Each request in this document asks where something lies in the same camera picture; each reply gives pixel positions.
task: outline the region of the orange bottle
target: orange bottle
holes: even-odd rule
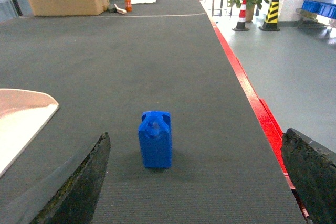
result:
[[[125,10],[130,13],[132,11],[132,3],[131,0],[125,0]]]

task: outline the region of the orange and white traffic cone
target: orange and white traffic cone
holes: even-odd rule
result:
[[[249,31],[249,29],[245,27],[245,22],[246,22],[246,0],[243,0],[241,7],[240,7],[240,13],[239,13],[237,26],[235,28],[232,28],[232,30]]]

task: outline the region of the gray conveyor belt surface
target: gray conveyor belt surface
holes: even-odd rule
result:
[[[60,104],[0,178],[0,207],[107,131],[93,223],[304,223],[198,0],[133,5],[127,16],[17,18],[0,24],[0,45],[1,87]],[[148,110],[172,115],[170,169],[142,166],[137,129]]]

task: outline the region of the plant pot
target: plant pot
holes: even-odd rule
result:
[[[256,5],[253,5],[250,9],[246,9],[246,22],[252,22],[255,7]]]

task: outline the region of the yellow and black traffic cone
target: yellow and black traffic cone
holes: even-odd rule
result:
[[[232,28],[232,30],[249,31],[249,29],[245,27],[245,22],[246,22],[246,0],[243,0],[241,7],[240,7],[240,13],[239,13],[237,26],[235,28]]]
[[[263,31],[280,31],[278,28],[278,13],[279,13],[279,0],[272,0],[266,20],[262,26],[259,26]]]

